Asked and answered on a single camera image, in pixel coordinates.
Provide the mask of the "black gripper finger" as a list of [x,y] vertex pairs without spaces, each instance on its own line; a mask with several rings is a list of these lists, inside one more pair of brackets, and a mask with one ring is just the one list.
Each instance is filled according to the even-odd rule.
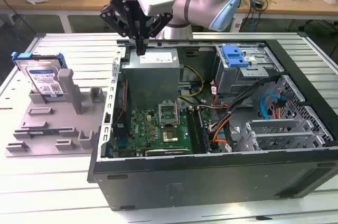
[[139,35],[139,29],[136,26],[136,21],[132,14],[132,7],[129,3],[127,3],[121,7],[121,10],[122,13],[120,13],[120,16],[117,16],[114,5],[110,3],[101,10],[100,17],[120,36],[131,39],[130,42],[134,42],[137,55],[141,56],[142,40]]
[[142,15],[140,18],[140,54],[144,55],[149,38],[156,37],[173,18],[171,13],[161,13],[156,19]]

